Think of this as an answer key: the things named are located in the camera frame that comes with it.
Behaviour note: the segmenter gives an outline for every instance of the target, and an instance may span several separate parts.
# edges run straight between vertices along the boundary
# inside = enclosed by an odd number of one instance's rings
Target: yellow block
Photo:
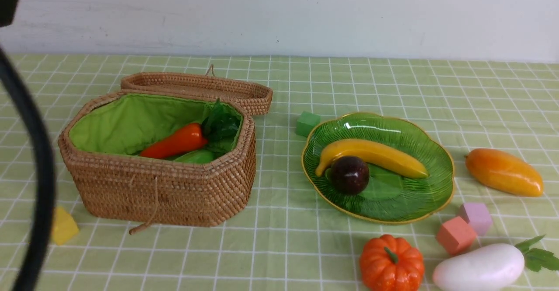
[[[54,220],[52,225],[52,240],[56,245],[62,245],[79,233],[78,225],[74,218],[64,208],[54,209]]]

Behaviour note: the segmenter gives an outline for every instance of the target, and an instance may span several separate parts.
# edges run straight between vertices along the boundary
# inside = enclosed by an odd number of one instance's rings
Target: basket handle
[[[208,70],[206,71],[206,74],[204,76],[209,76],[210,72],[213,76],[215,76],[214,65],[213,64],[210,65],[210,67],[208,68]]]
[[[130,231],[128,231],[129,235],[134,235],[140,231],[143,231],[145,229],[147,229],[148,227],[150,227],[152,225],[152,221],[155,218],[155,214],[157,213],[157,209],[159,208],[159,199],[158,199],[158,195],[157,195],[157,176],[155,177],[155,207],[153,208],[153,213],[152,215],[149,217],[149,219],[142,223],[141,225],[138,225],[137,227],[133,227],[132,229],[130,229]]]

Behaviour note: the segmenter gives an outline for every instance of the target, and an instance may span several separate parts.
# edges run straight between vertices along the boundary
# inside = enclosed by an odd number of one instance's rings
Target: green leaf
[[[537,237],[534,237],[532,239],[527,239],[526,241],[520,242],[518,244],[515,245],[515,247],[519,250],[521,250],[521,252],[523,254],[527,253],[528,250],[530,249],[530,247],[536,243],[538,243],[539,241],[541,241],[541,239],[543,239],[543,237],[545,237],[545,235],[540,235]]]
[[[541,241],[545,235],[527,239],[515,245],[524,254],[524,265],[531,271],[539,272],[542,268],[548,270],[559,270],[559,259],[555,254],[545,249],[531,248],[532,245]]]
[[[201,126],[202,135],[210,142],[217,142],[235,136],[240,127],[240,120],[228,112],[217,98],[214,107]]]
[[[552,252],[545,249],[530,249],[525,257],[530,259],[530,261],[537,262],[545,269],[559,270],[559,259]]]
[[[528,268],[529,270],[534,271],[536,273],[539,272],[542,269],[542,265],[540,263],[538,263],[536,260],[530,259],[530,258],[525,259],[524,265],[525,265],[526,268]]]

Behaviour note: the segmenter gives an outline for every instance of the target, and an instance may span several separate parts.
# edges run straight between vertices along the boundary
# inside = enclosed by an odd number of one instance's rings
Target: toy vegetable
[[[496,243],[442,261],[433,282],[443,291],[495,291],[514,283],[524,267],[559,270],[559,259],[544,249],[531,249],[538,236],[516,245]]]
[[[167,138],[148,146],[139,156],[165,159],[188,153],[201,149],[210,142],[235,136],[239,126],[239,119],[227,112],[218,98],[201,124],[193,122],[183,126]]]
[[[417,291],[425,273],[419,250],[392,235],[368,241],[359,268],[364,285],[372,291]]]

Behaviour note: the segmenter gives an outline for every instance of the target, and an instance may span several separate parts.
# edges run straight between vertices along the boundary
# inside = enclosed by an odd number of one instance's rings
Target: white wall
[[[22,0],[12,52],[559,62],[559,0]]]

